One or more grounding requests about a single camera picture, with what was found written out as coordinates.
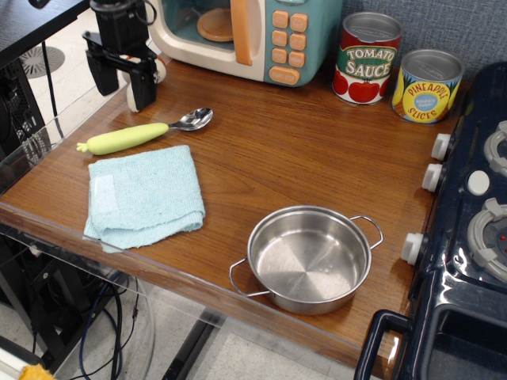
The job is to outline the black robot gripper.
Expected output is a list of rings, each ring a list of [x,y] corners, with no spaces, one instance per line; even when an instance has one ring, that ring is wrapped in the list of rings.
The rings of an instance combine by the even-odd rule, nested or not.
[[[91,1],[90,8],[99,32],[85,32],[83,38],[99,93],[107,96],[119,89],[116,70],[131,73],[135,110],[144,110],[157,97],[156,54],[147,47],[148,27],[156,20],[156,9],[149,1]],[[139,59],[138,70],[126,55]]]

